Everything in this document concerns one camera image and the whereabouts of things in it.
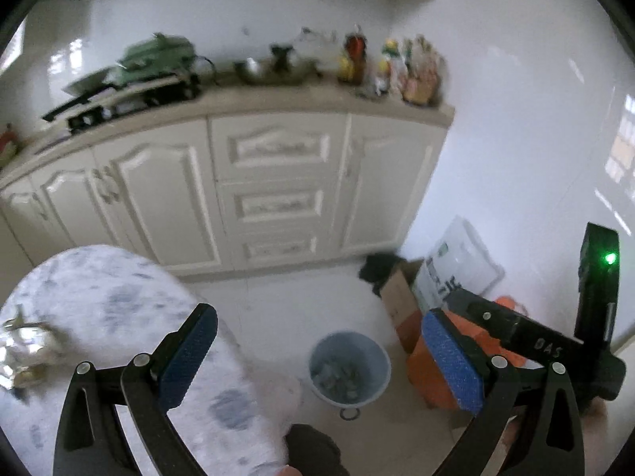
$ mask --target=white cabinet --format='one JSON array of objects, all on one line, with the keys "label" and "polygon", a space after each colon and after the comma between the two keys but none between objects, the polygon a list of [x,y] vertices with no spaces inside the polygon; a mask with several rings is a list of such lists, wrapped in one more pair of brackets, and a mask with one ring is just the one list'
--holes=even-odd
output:
[{"label": "white cabinet", "polygon": [[337,176],[347,116],[273,113],[212,120],[217,179]]},{"label": "white cabinet", "polygon": [[401,246],[445,136],[421,123],[352,116],[332,235],[339,255]]},{"label": "white cabinet", "polygon": [[321,230],[276,230],[236,235],[231,238],[234,266],[237,270],[277,267],[325,259],[325,239]]},{"label": "white cabinet", "polygon": [[108,244],[132,250],[113,208],[114,196],[89,149],[31,174],[45,213],[74,247]]},{"label": "white cabinet", "polygon": [[174,274],[232,268],[205,120],[104,142],[93,154],[136,252]]},{"label": "white cabinet", "polygon": [[33,264],[0,214],[0,308]]},{"label": "white cabinet", "polygon": [[6,187],[0,202],[35,264],[88,244],[176,275],[392,251],[445,136],[338,113],[199,119],[70,154]]},{"label": "white cabinet", "polygon": [[0,194],[0,200],[9,226],[34,265],[73,246],[64,229],[36,194],[28,177],[6,187]]}]

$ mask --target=window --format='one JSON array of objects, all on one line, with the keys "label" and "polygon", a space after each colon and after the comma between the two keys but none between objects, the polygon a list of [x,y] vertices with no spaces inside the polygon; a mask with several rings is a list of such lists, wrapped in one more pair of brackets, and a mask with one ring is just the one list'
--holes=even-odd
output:
[{"label": "window", "polygon": [[15,34],[9,41],[4,52],[0,56],[0,75],[6,71],[6,69],[13,64],[15,59],[20,57],[22,54],[22,46],[24,44],[24,26],[27,20],[25,19],[18,30],[15,31]]}]

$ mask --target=white plastic bag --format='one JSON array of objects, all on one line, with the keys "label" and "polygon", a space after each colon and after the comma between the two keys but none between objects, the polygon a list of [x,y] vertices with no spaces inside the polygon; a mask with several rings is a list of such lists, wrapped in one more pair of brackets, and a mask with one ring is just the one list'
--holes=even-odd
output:
[{"label": "white plastic bag", "polygon": [[472,225],[456,217],[419,269],[412,291],[421,311],[443,307],[456,288],[482,295],[504,276]]}]

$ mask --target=patterned fabric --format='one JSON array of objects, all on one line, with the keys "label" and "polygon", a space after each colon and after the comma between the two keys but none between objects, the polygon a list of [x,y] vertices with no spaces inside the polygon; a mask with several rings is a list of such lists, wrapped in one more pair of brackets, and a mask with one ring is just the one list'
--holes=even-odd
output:
[{"label": "patterned fabric", "polygon": [[[16,287],[0,310],[12,318],[18,304],[28,321],[47,321],[69,345],[67,364],[29,391],[22,403],[0,392],[0,426],[33,476],[52,474],[57,426],[74,367],[89,360],[99,368],[127,364],[152,352],[177,330],[198,300],[152,262],[109,246],[63,252],[40,265]],[[183,442],[208,474],[269,476],[286,464],[283,436],[288,413],[275,413],[258,396],[258,386],[299,400],[299,386],[282,389],[255,381],[237,343],[219,321],[218,336],[182,405],[168,416]],[[127,407],[119,407],[122,426],[142,474],[155,475]]]}]

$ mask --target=light blue trash can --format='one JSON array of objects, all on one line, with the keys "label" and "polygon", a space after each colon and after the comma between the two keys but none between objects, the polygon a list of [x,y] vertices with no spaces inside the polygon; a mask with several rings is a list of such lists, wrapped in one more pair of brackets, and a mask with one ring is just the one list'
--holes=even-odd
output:
[{"label": "light blue trash can", "polygon": [[[320,340],[309,359],[309,382],[320,399],[340,408],[340,417],[354,421],[360,408],[378,399],[391,380],[391,359],[379,343],[354,331],[340,331]],[[347,410],[354,410],[351,416]]]}]

